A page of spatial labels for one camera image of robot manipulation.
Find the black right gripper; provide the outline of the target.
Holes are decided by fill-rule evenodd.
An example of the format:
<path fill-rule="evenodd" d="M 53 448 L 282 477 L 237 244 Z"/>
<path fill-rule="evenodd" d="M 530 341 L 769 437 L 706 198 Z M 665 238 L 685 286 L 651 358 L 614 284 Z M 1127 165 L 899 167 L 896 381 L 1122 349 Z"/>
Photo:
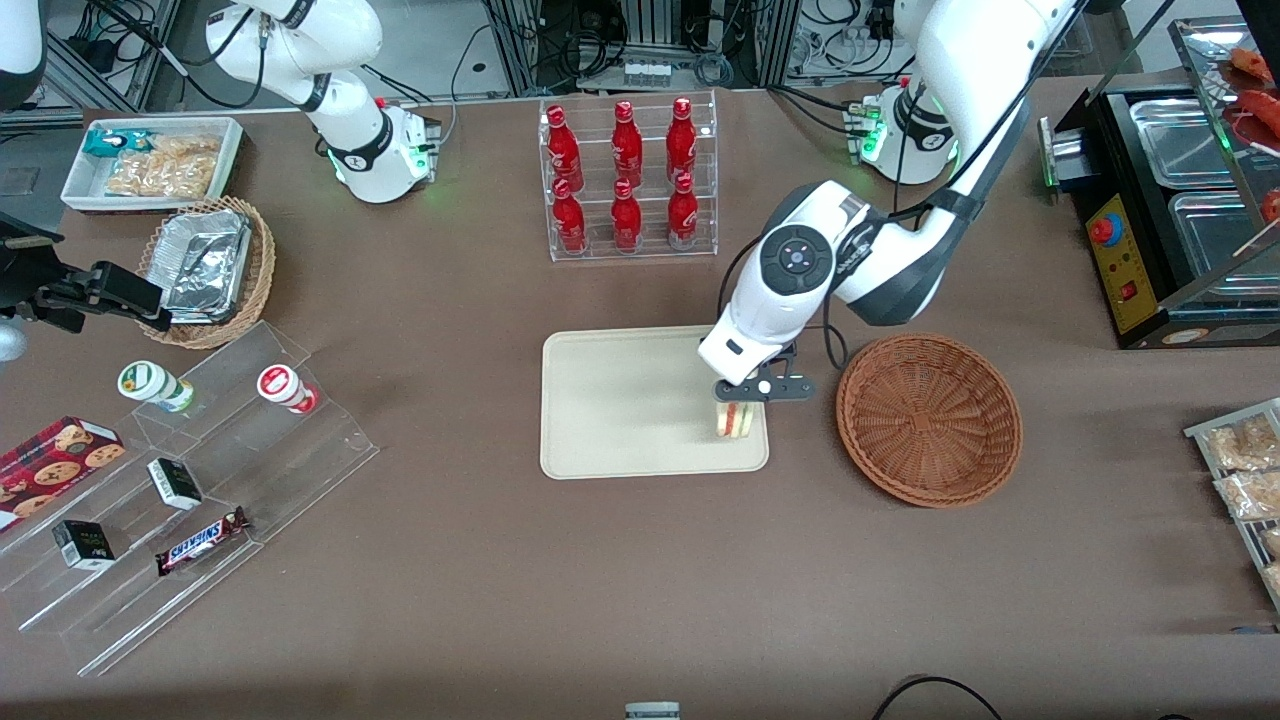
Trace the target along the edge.
<path fill-rule="evenodd" d="M 87 315 L 114 315 L 154 331 L 170 329 L 163 291 L 114 263 L 64 266 L 54 250 L 64 236 L 1 213 L 1 315 L 79 334 Z"/>

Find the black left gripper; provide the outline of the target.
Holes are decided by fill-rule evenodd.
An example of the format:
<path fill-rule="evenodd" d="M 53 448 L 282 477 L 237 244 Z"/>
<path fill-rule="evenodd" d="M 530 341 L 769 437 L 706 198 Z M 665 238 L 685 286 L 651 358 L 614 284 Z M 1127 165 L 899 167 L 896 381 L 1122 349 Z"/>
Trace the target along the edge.
<path fill-rule="evenodd" d="M 713 386 L 716 400 L 722 404 L 763 404 L 812 398 L 817 392 L 815 383 L 795 370 L 796 359 L 797 342 L 792 340 L 749 372 L 741 384 L 717 380 Z"/>

